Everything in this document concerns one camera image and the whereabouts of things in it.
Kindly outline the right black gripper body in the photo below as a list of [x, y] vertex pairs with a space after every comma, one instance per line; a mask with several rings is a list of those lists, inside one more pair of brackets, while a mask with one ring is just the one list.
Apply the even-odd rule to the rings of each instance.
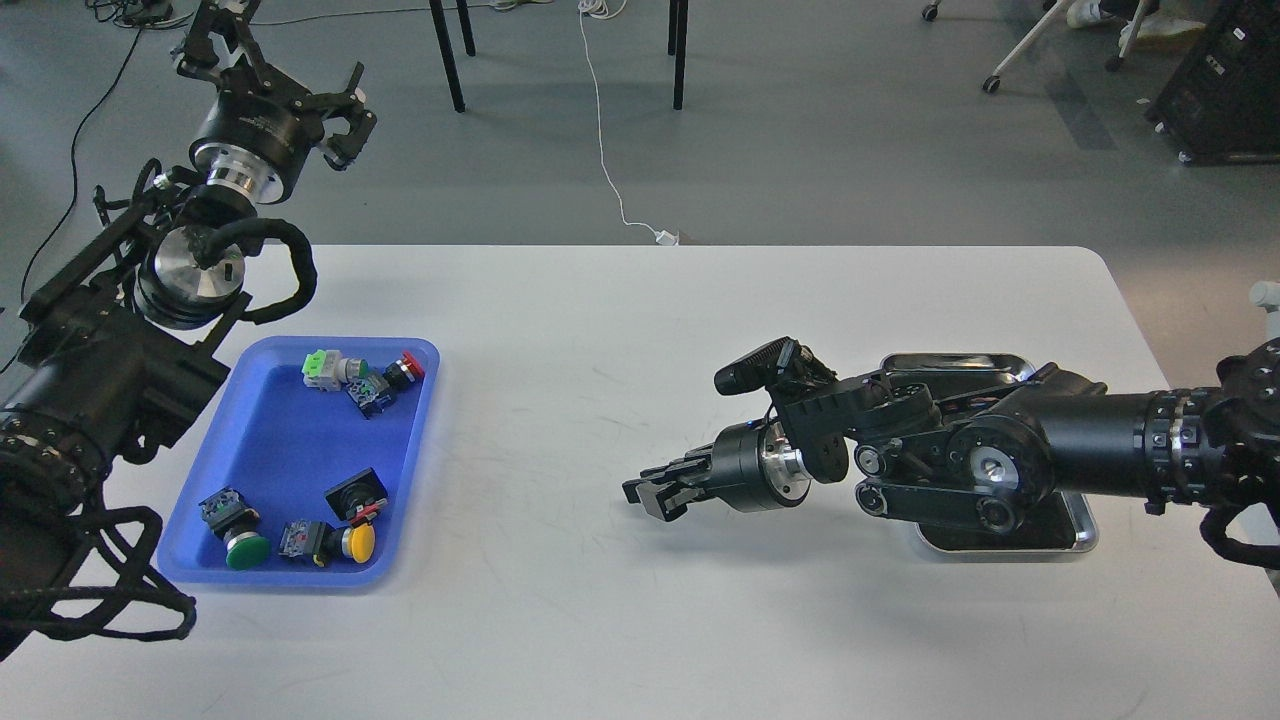
[[813, 483], [778, 421], [728, 427], [690, 457], [700, 462], [690, 480], [696, 501], [717, 498], [740, 512], [795, 507]]

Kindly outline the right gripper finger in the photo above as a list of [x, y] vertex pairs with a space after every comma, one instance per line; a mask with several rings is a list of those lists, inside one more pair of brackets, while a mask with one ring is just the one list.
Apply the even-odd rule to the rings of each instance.
[[637, 486], [637, 502], [645, 512], [662, 521], [673, 521], [687, 511], [689, 505], [714, 498], [717, 496], [701, 486], [678, 482], [643, 482]]
[[623, 496], [628, 503], [640, 503], [640, 489], [662, 489], [673, 486], [672, 498], [668, 498], [667, 503], [704, 502], [714, 497], [701, 486], [710, 465], [709, 455], [689, 455], [658, 468], [641, 470], [639, 478], [626, 480], [622, 484]]

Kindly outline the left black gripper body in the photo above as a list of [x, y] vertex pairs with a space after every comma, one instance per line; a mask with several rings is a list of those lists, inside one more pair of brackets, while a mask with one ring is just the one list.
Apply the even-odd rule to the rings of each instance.
[[324, 122], [332, 114], [296, 104], [285, 95], [233, 85], [218, 87], [216, 101], [189, 146], [197, 170], [212, 174], [216, 165], [232, 160], [247, 165], [247, 193], [255, 204], [279, 204], [291, 197], [311, 149], [325, 136]]

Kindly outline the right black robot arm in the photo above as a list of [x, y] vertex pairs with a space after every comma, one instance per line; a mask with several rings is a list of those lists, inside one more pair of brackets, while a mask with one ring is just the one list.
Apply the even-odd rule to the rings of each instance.
[[1228, 534], [1248, 507], [1277, 514], [1277, 341], [1221, 360], [1219, 386], [1112, 395], [1103, 383], [1007, 354], [897, 354], [849, 378], [782, 337], [719, 369], [721, 395], [764, 389], [763, 418], [623, 483], [673, 521], [691, 503], [792, 509], [812, 483], [856, 468], [876, 518], [1014, 537], [1055, 493], [1207, 511], [1199, 533], [1229, 561], [1277, 568], [1277, 547]]

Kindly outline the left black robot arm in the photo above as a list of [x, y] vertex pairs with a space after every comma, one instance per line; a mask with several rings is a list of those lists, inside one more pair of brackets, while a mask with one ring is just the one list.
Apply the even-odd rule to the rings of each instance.
[[195, 600], [152, 564], [161, 518], [109, 509], [113, 465], [150, 462], [195, 424], [228, 378], [214, 354], [239, 322], [303, 309], [311, 243], [260, 217], [285, 201], [312, 150], [344, 170], [376, 124], [356, 65], [315, 94], [270, 64], [256, 1], [204, 1], [175, 70], [216, 101], [189, 165], [150, 161], [129, 199], [99, 201], [97, 237], [20, 310], [17, 360], [32, 375], [3, 404], [3, 655], [29, 635], [182, 639]]

